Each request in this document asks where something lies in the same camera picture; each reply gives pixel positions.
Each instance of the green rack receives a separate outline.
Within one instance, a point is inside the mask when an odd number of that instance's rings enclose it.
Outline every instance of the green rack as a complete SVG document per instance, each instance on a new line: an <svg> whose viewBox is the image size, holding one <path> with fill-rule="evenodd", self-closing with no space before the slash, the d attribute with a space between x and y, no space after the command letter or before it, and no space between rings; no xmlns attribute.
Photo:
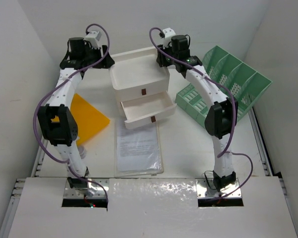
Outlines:
<svg viewBox="0 0 298 238"><path fill-rule="evenodd" d="M237 121L255 104L272 81L219 46L208 51L203 66L210 78L228 88L238 100ZM198 124L204 126L209 109L192 84L177 93L175 102Z"/></svg>

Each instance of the paper document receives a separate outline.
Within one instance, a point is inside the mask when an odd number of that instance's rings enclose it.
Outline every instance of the paper document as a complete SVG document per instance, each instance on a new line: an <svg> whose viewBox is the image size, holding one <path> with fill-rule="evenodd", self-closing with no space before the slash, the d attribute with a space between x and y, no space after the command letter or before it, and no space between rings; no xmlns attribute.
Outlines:
<svg viewBox="0 0 298 238"><path fill-rule="evenodd" d="M156 124L126 129L123 119L116 121L118 176L162 172Z"/></svg>

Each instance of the green dish rack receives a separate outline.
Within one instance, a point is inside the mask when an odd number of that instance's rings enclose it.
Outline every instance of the green dish rack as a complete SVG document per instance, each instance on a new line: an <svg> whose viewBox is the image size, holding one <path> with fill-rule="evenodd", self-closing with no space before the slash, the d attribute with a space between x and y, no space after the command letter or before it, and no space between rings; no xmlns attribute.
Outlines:
<svg viewBox="0 0 298 238"><path fill-rule="evenodd" d="M219 46L208 51L202 63L210 78L228 88L238 100L237 121L252 108L272 84L271 80ZM177 93L175 102L205 128L204 121L209 109L192 84Z"/></svg>

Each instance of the white wall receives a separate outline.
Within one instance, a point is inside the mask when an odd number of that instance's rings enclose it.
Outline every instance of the white wall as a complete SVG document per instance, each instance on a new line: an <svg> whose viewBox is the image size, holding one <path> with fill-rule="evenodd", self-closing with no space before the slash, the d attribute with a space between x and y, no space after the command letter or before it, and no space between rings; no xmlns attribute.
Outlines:
<svg viewBox="0 0 298 238"><path fill-rule="evenodd" d="M273 80L255 109L298 229L298 0L272 0L246 62Z"/></svg>
<svg viewBox="0 0 298 238"><path fill-rule="evenodd" d="M69 37L90 23L111 36L111 53L151 46L149 29L171 27L190 34L202 57L220 45L244 58L269 0L18 0L51 57L59 63Z"/></svg>
<svg viewBox="0 0 298 238"><path fill-rule="evenodd" d="M35 105L57 79L57 65L17 0L0 0L0 227L15 179L33 166Z"/></svg>

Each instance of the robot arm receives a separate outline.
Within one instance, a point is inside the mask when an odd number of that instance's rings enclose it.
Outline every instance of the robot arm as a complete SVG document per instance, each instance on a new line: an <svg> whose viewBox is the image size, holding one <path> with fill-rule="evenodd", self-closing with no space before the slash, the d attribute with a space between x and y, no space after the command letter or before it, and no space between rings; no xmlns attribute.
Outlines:
<svg viewBox="0 0 298 238"><path fill-rule="evenodd" d="M218 154L223 151L228 143L233 117L232 102L215 84L205 79L205 77L209 76L200 59L197 56L190 55L189 42L186 36L176 35L170 28L164 29L163 34L160 36L163 38L163 44L158 47L163 52L177 60L186 62L203 73L202 76L158 51L157 63L159 66L175 65L176 70L195 87L209 108L205 120L205 128L213 140L215 154L214 185L220 191L221 188L226 187L230 183L235 183L236 180L231 153L229 153L230 148L227 150L228 153L224 153L218 158ZM236 99L234 103L237 108L238 103Z"/></svg>
<svg viewBox="0 0 298 238"><path fill-rule="evenodd" d="M100 37L100 32L92 31L88 32L85 38L69 39L67 53L60 63L61 71L57 86L65 80L68 82L55 91L38 112L43 137L55 146L64 161L70 162L71 169L80 177L86 176L87 167L76 145L78 126L70 112L70 107L75 90L83 80L84 72L74 74L70 79L69 76L101 59L101 48L98 46ZM102 50L104 54L107 46L102 46ZM114 63L108 54L94 68L109 68ZM76 178L69 170L68 173L70 178Z"/></svg>

